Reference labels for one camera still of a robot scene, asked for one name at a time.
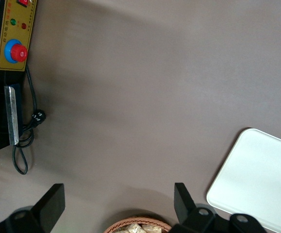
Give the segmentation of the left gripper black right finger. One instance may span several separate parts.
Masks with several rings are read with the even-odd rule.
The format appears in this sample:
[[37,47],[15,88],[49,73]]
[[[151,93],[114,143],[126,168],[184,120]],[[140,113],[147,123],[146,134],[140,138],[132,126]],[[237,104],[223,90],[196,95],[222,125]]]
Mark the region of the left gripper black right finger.
[[174,184],[174,210],[178,224],[172,233],[208,233],[215,215],[205,207],[197,207],[183,183]]

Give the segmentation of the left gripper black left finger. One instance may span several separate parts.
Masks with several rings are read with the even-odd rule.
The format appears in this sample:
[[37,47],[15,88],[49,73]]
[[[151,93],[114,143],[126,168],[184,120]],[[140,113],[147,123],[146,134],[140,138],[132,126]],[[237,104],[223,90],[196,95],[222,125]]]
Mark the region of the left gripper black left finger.
[[29,233],[50,233],[66,208],[63,183],[54,184],[29,210]]

